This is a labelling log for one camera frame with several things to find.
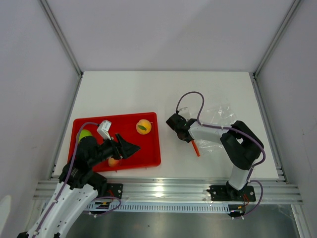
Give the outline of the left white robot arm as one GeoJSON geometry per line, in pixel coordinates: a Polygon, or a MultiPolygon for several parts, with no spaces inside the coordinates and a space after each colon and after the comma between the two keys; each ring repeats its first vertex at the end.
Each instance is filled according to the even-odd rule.
{"type": "Polygon", "coordinates": [[[107,179],[93,167],[113,158],[127,159],[140,150],[120,134],[99,144],[89,136],[77,136],[72,159],[64,166],[53,196],[35,224],[20,238],[64,238],[77,218],[96,198],[107,199],[107,179]]]}

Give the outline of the clear zip bag orange zipper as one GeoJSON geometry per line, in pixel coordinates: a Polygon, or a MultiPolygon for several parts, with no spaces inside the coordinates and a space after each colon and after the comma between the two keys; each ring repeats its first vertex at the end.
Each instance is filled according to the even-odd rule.
{"type": "MultiPolygon", "coordinates": [[[[203,109],[200,114],[200,122],[219,126],[230,126],[237,120],[237,116],[229,104],[221,104],[203,109]]],[[[223,145],[207,140],[195,140],[192,142],[197,157],[210,156],[223,149],[223,145]]]]}

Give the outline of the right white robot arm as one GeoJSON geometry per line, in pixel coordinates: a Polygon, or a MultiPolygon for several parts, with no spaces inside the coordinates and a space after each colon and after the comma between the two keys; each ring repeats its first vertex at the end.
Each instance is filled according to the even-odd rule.
{"type": "Polygon", "coordinates": [[[237,120],[230,126],[220,126],[201,123],[197,119],[187,120],[174,113],[166,124],[187,143],[205,140],[221,144],[233,164],[226,194],[232,200],[243,196],[243,187],[251,176],[254,161],[260,154],[265,154],[263,143],[244,122],[237,120]]]}

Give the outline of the orange peach with leaf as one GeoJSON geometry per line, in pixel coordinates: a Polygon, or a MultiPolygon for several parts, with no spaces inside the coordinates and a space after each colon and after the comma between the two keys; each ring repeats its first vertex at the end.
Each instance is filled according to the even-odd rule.
{"type": "Polygon", "coordinates": [[[136,124],[136,130],[141,135],[146,135],[152,130],[152,124],[146,119],[141,119],[136,124]]]}

